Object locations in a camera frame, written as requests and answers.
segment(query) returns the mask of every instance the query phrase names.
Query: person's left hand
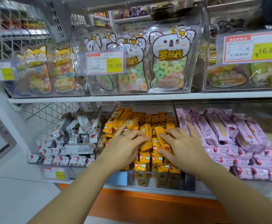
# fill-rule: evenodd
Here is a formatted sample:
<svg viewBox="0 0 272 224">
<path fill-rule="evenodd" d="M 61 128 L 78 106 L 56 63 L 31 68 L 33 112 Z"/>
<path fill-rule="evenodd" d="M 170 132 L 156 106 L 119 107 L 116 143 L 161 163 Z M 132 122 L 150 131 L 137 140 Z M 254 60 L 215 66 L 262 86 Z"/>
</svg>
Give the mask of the person's left hand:
<svg viewBox="0 0 272 224">
<path fill-rule="evenodd" d="M 148 142 L 149 138 L 145 137 L 144 133 L 139 130 L 124 131 L 126 125 L 123 124 L 113 138 L 108 143 L 108 146 L 102 151 L 95 162 L 101 162 L 111 173 L 119 171 L 130 163 L 137 156 L 138 146 L 143 142 Z"/>
</svg>

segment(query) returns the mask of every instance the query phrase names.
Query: person's right hand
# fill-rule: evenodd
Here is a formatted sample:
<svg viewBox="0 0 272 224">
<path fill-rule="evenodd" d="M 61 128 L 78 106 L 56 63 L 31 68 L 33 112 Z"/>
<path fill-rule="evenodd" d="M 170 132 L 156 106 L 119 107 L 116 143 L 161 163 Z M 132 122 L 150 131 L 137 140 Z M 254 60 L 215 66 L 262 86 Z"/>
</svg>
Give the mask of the person's right hand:
<svg viewBox="0 0 272 224">
<path fill-rule="evenodd" d="M 164 149 L 158 149 L 158 153 L 183 172 L 200 177 L 216 163 L 201 145 L 192 124 L 187 123 L 187 127 L 190 136 L 183 128 L 164 129 L 168 134 L 161 133 L 159 136 L 170 144 L 174 155 Z"/>
</svg>

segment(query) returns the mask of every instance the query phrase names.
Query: white floor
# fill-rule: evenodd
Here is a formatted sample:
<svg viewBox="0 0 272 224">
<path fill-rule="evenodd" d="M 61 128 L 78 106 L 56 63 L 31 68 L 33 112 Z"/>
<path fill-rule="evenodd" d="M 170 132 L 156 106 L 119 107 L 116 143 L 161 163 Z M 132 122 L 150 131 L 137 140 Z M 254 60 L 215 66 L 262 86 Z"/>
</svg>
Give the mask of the white floor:
<svg viewBox="0 0 272 224">
<path fill-rule="evenodd" d="M 41 179 L 37 166 L 26 162 L 17 145 L 0 159 L 0 224 L 25 224 L 59 192 Z M 123 222 L 88 217 L 85 223 Z"/>
</svg>

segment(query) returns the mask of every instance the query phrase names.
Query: wire grid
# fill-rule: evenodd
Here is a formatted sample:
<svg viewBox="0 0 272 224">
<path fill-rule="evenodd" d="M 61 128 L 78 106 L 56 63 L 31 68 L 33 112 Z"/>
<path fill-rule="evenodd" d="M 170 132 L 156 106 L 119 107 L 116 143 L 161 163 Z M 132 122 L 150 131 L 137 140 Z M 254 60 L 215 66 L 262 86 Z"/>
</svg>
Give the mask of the wire grid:
<svg viewBox="0 0 272 224">
<path fill-rule="evenodd" d="M 71 14 L 72 25 L 77 26 L 80 24 L 86 24 L 84 16 Z"/>
<path fill-rule="evenodd" d="M 23 47 L 51 42 L 39 9 L 0 0 L 0 60 L 15 58 Z"/>
<path fill-rule="evenodd" d="M 77 102 L 70 103 L 35 103 L 27 106 L 20 115 L 26 123 L 27 130 L 34 134 L 37 145 L 51 141 L 51 133 L 63 114 L 77 112 Z"/>
</svg>

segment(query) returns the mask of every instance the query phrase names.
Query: plastic price tag sleeve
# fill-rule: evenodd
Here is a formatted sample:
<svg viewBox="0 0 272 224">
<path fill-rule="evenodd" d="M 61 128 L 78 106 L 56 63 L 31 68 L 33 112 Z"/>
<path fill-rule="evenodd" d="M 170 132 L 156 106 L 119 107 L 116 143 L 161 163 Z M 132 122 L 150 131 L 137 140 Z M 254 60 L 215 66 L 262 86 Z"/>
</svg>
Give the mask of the plastic price tag sleeve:
<svg viewBox="0 0 272 224">
<path fill-rule="evenodd" d="M 0 81 L 15 80 L 10 62 L 0 62 Z"/>
<path fill-rule="evenodd" d="M 119 74 L 124 71 L 124 52 L 87 53 L 87 75 Z"/>
<path fill-rule="evenodd" d="M 272 32 L 224 37 L 223 64 L 272 62 Z"/>
<path fill-rule="evenodd" d="M 45 178 L 47 179 L 57 179 L 57 180 L 66 179 L 64 168 L 44 167 L 44 173 L 45 173 Z"/>
</svg>

